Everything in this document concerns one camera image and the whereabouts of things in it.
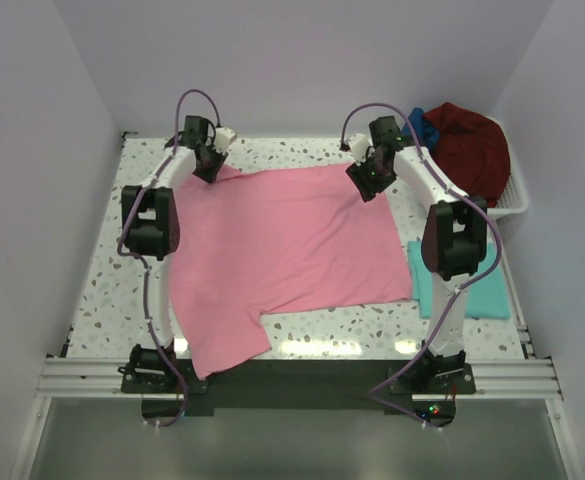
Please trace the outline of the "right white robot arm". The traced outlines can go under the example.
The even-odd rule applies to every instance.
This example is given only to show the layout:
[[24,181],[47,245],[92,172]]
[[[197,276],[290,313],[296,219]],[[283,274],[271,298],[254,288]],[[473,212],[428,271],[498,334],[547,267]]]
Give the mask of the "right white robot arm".
[[370,134],[343,135],[352,155],[346,170],[369,202],[398,178],[426,210],[421,258],[432,279],[428,333],[409,374],[431,393],[441,392],[465,366],[463,323],[468,288],[487,253],[487,205],[459,190],[437,167],[415,134],[405,137],[392,116],[369,124]]

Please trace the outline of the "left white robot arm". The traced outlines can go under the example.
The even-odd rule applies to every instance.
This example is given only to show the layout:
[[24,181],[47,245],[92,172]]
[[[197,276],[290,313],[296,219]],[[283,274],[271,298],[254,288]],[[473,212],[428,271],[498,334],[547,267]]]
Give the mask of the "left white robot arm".
[[163,158],[137,185],[123,188],[122,232],[117,253],[141,262],[142,311],[156,349],[174,359],[174,332],[169,319],[169,273],[180,243],[176,193],[194,176],[217,180],[236,133],[202,117],[188,115],[183,128],[165,145]]

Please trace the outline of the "pink t shirt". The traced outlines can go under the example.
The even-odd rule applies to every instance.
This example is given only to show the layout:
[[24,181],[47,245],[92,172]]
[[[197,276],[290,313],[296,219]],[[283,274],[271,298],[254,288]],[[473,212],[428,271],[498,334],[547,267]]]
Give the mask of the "pink t shirt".
[[410,298],[387,197],[364,201],[345,170],[224,167],[179,188],[170,297],[199,378],[266,352],[265,315]]

